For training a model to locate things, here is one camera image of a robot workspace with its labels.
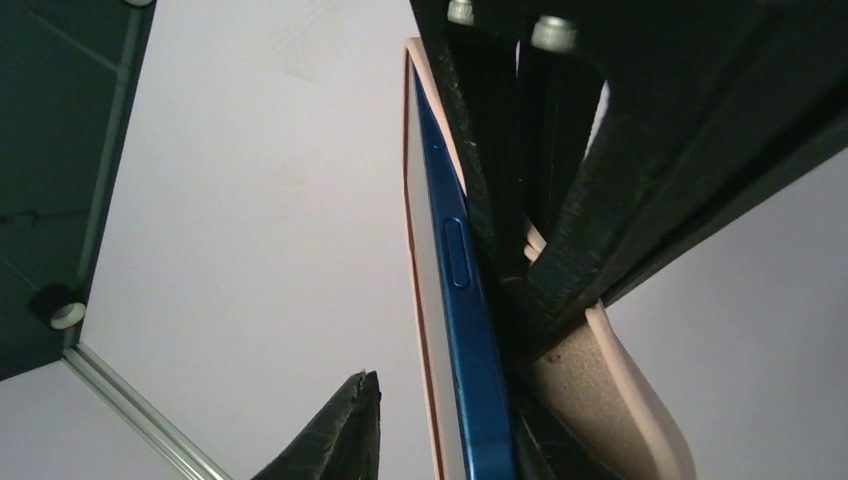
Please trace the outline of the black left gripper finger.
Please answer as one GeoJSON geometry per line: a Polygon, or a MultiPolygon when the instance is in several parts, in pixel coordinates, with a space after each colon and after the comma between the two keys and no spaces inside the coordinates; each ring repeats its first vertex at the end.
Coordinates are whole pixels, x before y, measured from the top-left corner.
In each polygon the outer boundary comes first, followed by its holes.
{"type": "Polygon", "coordinates": [[[253,478],[377,479],[380,401],[375,371],[351,375],[292,442],[253,478]]]}

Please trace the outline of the phone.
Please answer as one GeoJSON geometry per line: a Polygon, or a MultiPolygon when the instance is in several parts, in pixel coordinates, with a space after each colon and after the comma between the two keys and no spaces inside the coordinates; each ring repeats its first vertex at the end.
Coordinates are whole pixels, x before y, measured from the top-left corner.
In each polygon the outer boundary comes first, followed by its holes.
{"type": "Polygon", "coordinates": [[[423,44],[405,43],[403,188],[438,479],[515,479],[508,396],[456,148],[423,44]]]}

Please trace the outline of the pink silicone phone case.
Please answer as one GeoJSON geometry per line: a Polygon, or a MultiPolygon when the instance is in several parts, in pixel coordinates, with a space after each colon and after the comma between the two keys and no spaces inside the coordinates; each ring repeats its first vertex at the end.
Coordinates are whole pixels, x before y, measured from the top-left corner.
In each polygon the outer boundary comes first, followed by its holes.
{"type": "Polygon", "coordinates": [[[515,479],[692,479],[677,423],[615,335],[602,303],[528,366],[508,367],[498,295],[482,281],[510,409],[515,479]]]}

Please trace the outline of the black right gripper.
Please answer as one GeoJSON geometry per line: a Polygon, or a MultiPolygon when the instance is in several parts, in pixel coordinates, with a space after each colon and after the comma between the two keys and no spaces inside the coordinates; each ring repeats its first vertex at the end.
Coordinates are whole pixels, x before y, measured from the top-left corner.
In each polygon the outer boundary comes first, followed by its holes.
{"type": "Polygon", "coordinates": [[[472,228],[551,345],[847,144],[843,1],[446,1],[411,8],[472,228]]]}

